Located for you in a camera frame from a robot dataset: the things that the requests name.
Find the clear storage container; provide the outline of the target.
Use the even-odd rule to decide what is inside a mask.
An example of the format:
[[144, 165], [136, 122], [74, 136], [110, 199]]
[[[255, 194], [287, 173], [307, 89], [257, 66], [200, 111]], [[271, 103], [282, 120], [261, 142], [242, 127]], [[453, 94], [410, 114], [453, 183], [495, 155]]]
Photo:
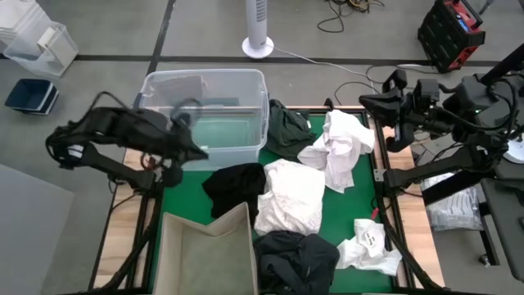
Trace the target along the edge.
[[[56, 22], [52, 22], [50, 26], [56, 25], [65, 27], [63, 24]], [[31, 71], [35, 75], [41, 75], [53, 79], [60, 78], [69, 68], [69, 66], [65, 68], [58, 62], [53, 61], [52, 55], [50, 53], [42, 53], [38, 48], [37, 42], [38, 39], [15, 39], [3, 51], [3, 55], [15, 61], [20, 66], [24, 67], [26, 70]]]

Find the dark green garment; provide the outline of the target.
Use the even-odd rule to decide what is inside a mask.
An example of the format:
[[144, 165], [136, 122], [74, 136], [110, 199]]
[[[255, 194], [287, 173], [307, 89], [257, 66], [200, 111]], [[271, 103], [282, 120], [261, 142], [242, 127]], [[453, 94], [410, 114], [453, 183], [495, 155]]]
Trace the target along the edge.
[[294, 161], [299, 152], [312, 145], [315, 139], [307, 110], [293, 111], [277, 99], [269, 101], [269, 128], [265, 145], [269, 151]]

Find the white tower fan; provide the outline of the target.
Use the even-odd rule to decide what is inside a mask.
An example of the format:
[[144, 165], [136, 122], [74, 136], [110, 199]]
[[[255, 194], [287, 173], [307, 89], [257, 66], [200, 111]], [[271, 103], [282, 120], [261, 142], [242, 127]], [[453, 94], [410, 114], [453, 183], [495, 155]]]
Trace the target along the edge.
[[247, 37], [242, 42], [242, 51], [251, 59], [264, 59], [273, 51], [267, 20], [267, 0], [246, 0]]

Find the small white labelled garment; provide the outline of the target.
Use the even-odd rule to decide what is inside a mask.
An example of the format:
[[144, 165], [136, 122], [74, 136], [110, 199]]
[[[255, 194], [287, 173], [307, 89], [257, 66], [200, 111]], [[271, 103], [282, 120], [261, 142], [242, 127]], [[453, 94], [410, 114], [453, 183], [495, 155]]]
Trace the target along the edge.
[[384, 275], [396, 276], [402, 255], [397, 249], [386, 250], [386, 233], [383, 224], [370, 219], [354, 220], [355, 236], [337, 246], [340, 254], [336, 268], [350, 266], [357, 270], [376, 270]]

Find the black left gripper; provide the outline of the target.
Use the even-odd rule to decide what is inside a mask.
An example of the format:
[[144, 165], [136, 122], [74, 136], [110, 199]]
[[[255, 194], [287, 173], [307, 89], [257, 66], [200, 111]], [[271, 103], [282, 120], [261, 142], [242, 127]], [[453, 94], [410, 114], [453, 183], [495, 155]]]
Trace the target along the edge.
[[190, 161], [203, 161], [208, 154], [192, 140], [192, 117], [187, 112], [171, 111], [167, 135], [163, 138], [161, 155], [175, 159], [179, 164]]

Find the dark blue bin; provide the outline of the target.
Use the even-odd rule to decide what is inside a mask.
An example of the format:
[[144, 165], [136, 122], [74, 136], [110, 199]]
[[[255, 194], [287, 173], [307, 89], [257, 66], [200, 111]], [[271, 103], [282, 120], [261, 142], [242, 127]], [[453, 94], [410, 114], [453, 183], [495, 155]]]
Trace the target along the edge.
[[58, 97], [58, 89], [49, 80], [20, 79], [7, 96], [4, 105], [25, 114], [47, 116]]

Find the green table mat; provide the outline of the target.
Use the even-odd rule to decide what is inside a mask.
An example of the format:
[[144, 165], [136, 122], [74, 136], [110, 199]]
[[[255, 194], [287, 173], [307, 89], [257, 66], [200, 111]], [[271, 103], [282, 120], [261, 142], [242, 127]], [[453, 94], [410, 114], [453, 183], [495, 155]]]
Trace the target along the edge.
[[[282, 158], [272, 152], [260, 150], [258, 162], [266, 166], [279, 159]], [[202, 225], [210, 224], [213, 221], [210, 215], [212, 201], [201, 185], [213, 172], [183, 170], [182, 183], [164, 191], [161, 214], [169, 213]], [[344, 193], [337, 193], [325, 185], [322, 222], [317, 234], [334, 246], [354, 237], [354, 220], [370, 217], [375, 203], [370, 156], [359, 158], [352, 175], [355, 186], [346, 188]]]

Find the white lace garment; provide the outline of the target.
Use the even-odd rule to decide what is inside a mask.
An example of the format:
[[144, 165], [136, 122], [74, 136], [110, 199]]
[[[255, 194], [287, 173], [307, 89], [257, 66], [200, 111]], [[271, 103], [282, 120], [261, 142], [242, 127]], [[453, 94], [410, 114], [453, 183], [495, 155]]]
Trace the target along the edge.
[[254, 230], [258, 235], [287, 230], [303, 235], [321, 228], [325, 179], [323, 172], [279, 159], [264, 166], [266, 185], [258, 196]]

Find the small black garment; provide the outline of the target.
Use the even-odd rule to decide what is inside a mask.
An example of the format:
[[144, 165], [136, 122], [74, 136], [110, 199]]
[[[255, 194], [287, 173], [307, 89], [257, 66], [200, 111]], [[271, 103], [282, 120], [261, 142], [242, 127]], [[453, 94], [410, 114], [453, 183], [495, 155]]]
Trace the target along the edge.
[[251, 226], [259, 214], [258, 196], [264, 192], [266, 176], [260, 163], [246, 163], [217, 170], [202, 183], [212, 201], [210, 215], [218, 219], [239, 204], [246, 203]]

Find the beige fabric bin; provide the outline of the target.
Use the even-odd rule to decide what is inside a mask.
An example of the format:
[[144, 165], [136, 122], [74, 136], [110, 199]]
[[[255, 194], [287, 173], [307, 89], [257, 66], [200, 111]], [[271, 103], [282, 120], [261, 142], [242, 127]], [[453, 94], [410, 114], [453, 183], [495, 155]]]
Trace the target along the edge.
[[247, 204], [208, 225], [165, 213], [152, 295], [259, 295]]

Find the clear plastic bag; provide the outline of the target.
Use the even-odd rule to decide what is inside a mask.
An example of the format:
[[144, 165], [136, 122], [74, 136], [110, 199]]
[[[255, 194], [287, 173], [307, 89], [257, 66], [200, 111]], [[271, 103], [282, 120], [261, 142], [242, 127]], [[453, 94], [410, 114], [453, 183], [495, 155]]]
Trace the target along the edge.
[[431, 230], [434, 232], [465, 229], [483, 230], [477, 188], [471, 186], [438, 202], [426, 205]]

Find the white round device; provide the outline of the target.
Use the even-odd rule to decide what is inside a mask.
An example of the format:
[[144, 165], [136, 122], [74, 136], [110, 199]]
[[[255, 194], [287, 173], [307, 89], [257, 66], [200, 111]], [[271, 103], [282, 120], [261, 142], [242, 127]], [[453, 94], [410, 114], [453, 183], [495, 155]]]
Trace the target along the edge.
[[524, 164], [524, 139], [508, 141], [508, 150], [503, 154], [505, 160], [514, 164]]

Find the large black garment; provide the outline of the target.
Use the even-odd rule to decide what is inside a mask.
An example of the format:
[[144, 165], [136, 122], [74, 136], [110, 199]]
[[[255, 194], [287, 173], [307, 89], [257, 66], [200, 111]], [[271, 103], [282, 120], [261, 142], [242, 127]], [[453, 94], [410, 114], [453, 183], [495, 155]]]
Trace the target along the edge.
[[270, 295], [328, 295], [340, 253], [317, 234], [273, 231], [253, 242], [259, 288]]

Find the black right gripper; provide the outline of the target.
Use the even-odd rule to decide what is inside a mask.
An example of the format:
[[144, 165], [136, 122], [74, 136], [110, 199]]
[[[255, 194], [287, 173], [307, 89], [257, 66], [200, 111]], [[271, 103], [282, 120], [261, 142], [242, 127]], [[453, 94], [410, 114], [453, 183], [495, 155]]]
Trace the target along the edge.
[[395, 131], [394, 137], [386, 139], [389, 152], [400, 152], [408, 147], [414, 141], [414, 132], [429, 131], [436, 118], [436, 103], [440, 98], [438, 82], [419, 79], [412, 92], [404, 93], [406, 86], [406, 72], [397, 69], [382, 84], [382, 93], [359, 97], [364, 107], [378, 107], [365, 109], [373, 119]]

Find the white shirt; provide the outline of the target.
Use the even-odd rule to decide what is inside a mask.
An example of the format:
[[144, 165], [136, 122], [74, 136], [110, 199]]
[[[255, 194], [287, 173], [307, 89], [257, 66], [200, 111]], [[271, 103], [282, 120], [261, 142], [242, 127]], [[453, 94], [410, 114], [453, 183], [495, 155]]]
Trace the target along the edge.
[[375, 133], [356, 116], [334, 110], [326, 114], [321, 136], [303, 148], [297, 158], [302, 164], [321, 170], [328, 188], [344, 193], [346, 188], [355, 186], [352, 170], [361, 155], [373, 151], [375, 140]]

